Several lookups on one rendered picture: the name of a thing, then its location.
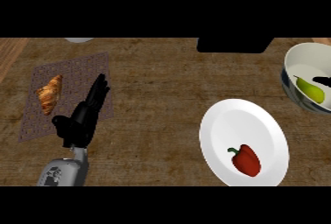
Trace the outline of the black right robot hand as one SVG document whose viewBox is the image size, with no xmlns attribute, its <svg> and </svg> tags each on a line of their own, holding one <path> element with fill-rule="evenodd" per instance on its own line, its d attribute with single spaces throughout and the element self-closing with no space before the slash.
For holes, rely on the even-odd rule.
<svg viewBox="0 0 331 224">
<path fill-rule="evenodd" d="M 325 86 L 328 86 L 331 88 L 331 77 L 320 77 L 320 76 L 316 76 L 313 78 L 313 81 Z"/>
</svg>

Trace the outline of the white bowl with dark pattern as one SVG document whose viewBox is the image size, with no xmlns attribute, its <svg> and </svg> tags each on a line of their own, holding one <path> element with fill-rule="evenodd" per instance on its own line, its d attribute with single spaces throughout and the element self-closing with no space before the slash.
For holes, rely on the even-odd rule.
<svg viewBox="0 0 331 224">
<path fill-rule="evenodd" d="M 295 76 L 320 87 L 325 101 L 317 104 L 295 85 Z M 331 77 L 331 46 L 317 43 L 301 43 L 292 46 L 283 56 L 281 82 L 283 92 L 292 102 L 307 111 L 331 115 L 331 87 L 316 83 L 316 76 Z"/>
</svg>

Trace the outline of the golden croissant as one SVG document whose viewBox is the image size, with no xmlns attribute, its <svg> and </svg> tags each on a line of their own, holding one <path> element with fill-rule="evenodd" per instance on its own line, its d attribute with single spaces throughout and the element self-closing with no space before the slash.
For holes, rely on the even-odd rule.
<svg viewBox="0 0 331 224">
<path fill-rule="evenodd" d="M 41 110 L 46 116 L 50 115 L 60 98 L 62 92 L 62 79 L 63 76 L 59 74 L 51 78 L 49 83 L 35 91 Z"/>
</svg>

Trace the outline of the red bell pepper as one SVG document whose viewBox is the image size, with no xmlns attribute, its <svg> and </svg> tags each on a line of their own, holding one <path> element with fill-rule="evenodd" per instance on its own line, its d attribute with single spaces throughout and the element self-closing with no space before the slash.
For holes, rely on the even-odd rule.
<svg viewBox="0 0 331 224">
<path fill-rule="evenodd" d="M 229 148 L 227 151 L 233 153 L 232 164 L 236 170 L 247 176 L 255 177 L 261 170 L 261 163 L 251 147 L 242 144 L 239 149 Z"/>
</svg>

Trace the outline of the brown woven placemat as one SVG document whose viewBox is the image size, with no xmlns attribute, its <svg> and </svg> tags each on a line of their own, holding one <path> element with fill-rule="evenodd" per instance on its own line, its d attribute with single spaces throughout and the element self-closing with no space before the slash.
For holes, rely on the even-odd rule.
<svg viewBox="0 0 331 224">
<path fill-rule="evenodd" d="M 50 115 L 44 115 L 37 90 L 59 74 L 63 77 L 60 99 Z M 34 68 L 18 134 L 19 143 L 56 133 L 51 118 L 57 115 L 71 116 L 78 103 L 85 100 L 91 84 L 99 74 L 105 74 L 105 79 L 108 84 L 111 84 L 109 54 L 106 52 L 62 60 Z"/>
</svg>

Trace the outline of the black appliance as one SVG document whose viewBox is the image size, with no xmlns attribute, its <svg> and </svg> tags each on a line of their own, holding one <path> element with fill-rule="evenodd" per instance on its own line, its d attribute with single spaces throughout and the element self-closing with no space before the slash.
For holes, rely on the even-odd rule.
<svg viewBox="0 0 331 224">
<path fill-rule="evenodd" d="M 261 53 L 272 38 L 198 38 L 199 53 Z"/>
</svg>

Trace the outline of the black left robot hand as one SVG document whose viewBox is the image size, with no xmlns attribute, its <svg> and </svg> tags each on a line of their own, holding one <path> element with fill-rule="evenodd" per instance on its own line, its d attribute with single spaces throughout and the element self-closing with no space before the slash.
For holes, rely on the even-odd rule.
<svg viewBox="0 0 331 224">
<path fill-rule="evenodd" d="M 87 98 L 78 103 L 71 117 L 63 115 L 53 117 L 51 123 L 56 127 L 56 135 L 63 139 L 65 148 L 85 148 L 88 146 L 108 92 L 108 81 L 105 75 L 100 74 L 90 87 Z"/>
</svg>

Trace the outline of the white oval plate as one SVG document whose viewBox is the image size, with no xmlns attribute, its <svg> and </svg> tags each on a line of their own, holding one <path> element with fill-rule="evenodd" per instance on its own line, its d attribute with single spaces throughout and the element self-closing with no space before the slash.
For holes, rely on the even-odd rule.
<svg viewBox="0 0 331 224">
<path fill-rule="evenodd" d="M 218 101 L 207 110 L 199 128 L 201 153 L 210 169 L 227 186 L 278 186 L 283 180 L 289 153 L 282 129 L 266 110 L 241 99 Z M 261 170 L 254 177 L 233 166 L 233 151 L 247 144 Z"/>
</svg>

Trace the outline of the green pear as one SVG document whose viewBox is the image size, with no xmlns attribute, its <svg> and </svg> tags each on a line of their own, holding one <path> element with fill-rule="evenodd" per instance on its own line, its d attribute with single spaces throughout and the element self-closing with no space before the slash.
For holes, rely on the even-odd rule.
<svg viewBox="0 0 331 224">
<path fill-rule="evenodd" d="M 320 104 L 325 101 L 325 91 L 298 76 L 295 76 L 295 85 L 313 102 Z"/>
</svg>

